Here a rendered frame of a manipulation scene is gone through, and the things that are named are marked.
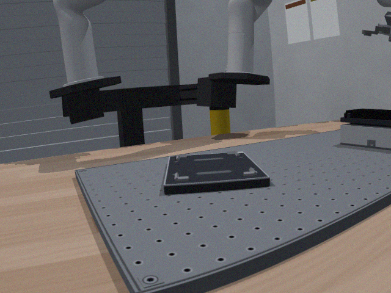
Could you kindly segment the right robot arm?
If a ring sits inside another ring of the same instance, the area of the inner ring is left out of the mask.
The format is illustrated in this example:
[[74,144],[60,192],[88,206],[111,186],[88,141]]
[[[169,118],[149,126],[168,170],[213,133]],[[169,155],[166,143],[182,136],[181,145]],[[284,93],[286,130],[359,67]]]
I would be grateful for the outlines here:
[[83,11],[105,0],[53,0],[60,27],[68,84],[102,79],[98,77],[92,27]]

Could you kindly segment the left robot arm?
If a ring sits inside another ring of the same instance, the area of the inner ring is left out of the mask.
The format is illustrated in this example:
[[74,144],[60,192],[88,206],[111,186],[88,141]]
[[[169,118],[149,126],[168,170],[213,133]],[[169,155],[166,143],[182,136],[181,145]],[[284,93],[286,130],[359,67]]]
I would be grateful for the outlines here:
[[228,59],[223,73],[254,74],[254,22],[272,0],[230,0]]

